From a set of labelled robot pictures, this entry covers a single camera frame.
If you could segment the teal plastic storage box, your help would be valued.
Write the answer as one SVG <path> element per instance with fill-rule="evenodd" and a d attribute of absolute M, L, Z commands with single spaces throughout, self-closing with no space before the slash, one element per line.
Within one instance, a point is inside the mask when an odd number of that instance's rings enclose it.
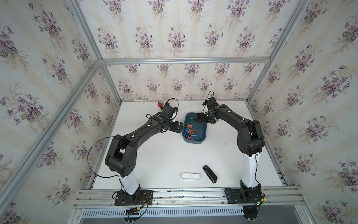
<path fill-rule="evenodd" d="M 182 136 L 185 142 L 201 144 L 206 139 L 207 123 L 196 122 L 197 113 L 187 113 Z"/>

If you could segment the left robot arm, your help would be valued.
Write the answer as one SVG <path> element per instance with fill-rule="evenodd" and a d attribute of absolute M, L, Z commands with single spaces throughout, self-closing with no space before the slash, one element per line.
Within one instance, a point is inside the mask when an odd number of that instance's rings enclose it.
<path fill-rule="evenodd" d="M 133 173 L 140 146 L 158 133 L 182 132 L 184 124 L 174 121 L 178 110 L 177 107 L 163 109 L 161 112 L 149 116 L 148 121 L 135 131 L 124 136 L 113 137 L 104 162 L 110 171 L 118 177 L 122 185 L 121 190 L 127 195 L 135 196 L 140 192 L 140 184 Z"/>

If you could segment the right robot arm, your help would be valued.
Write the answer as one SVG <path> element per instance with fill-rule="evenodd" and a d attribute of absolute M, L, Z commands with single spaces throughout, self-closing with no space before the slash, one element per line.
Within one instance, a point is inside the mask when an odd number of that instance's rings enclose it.
<path fill-rule="evenodd" d="M 223 120 L 237 131 L 237 146 L 243 153 L 244 174 L 241 194 L 251 196 L 261 193 L 257 172 L 260 153 L 265 146 L 263 131 L 258 120 L 249 120 L 235 113 L 225 104 L 218 104 L 215 97 L 203 102 L 203 112 L 198 113 L 196 122 L 215 124 Z"/>

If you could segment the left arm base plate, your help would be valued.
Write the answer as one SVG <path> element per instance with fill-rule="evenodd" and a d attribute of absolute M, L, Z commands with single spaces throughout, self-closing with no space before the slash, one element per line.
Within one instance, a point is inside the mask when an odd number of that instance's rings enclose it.
<path fill-rule="evenodd" d="M 153 190 L 136 191 L 134 195 L 129 195 L 123 190 L 119 190 L 112 195 L 116 206 L 125 205 L 152 205 Z"/>

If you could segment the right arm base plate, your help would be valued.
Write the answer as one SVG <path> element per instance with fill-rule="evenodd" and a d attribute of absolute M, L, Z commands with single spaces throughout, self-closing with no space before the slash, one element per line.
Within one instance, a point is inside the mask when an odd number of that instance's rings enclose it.
<path fill-rule="evenodd" d="M 241 187 L 238 189 L 225 188 L 224 193 L 229 204 L 260 205 L 265 198 L 260 186 L 254 188 Z"/>

